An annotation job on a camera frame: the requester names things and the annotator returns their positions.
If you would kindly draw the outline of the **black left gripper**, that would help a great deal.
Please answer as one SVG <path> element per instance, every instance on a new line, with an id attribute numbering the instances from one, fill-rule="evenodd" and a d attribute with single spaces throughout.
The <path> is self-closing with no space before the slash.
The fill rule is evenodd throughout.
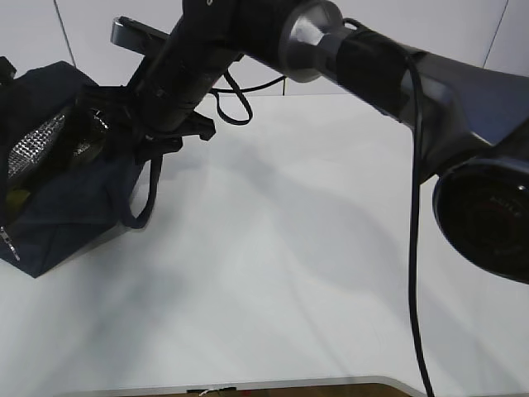
<path id="1" fill-rule="evenodd" d="M 25 98 L 15 80 L 16 68 L 1 57 L 1 136 L 20 136 Z"/>

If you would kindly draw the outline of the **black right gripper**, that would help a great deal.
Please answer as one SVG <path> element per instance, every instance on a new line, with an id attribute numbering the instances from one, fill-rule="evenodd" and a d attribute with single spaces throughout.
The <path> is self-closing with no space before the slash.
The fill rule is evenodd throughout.
<path id="1" fill-rule="evenodd" d="M 150 50 L 127 85 L 86 87 L 78 103 L 143 136 L 134 145 L 141 165 L 179 152 L 185 136 L 208 141 L 215 135 L 214 121 L 196 112 L 215 83 L 214 49 Z"/>

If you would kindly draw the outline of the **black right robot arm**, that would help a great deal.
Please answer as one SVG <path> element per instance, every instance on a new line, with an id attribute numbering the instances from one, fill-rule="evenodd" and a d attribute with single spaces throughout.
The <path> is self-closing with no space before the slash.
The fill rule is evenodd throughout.
<path id="1" fill-rule="evenodd" d="M 178 148 L 212 123 L 196 107 L 243 56 L 299 83 L 326 78 L 412 129 L 416 178 L 469 262 L 528 281 L 528 80 L 393 41 L 330 1 L 186 1 L 164 34 L 125 17 L 112 42 L 143 55 L 124 87 L 86 88 L 120 148 Z"/>

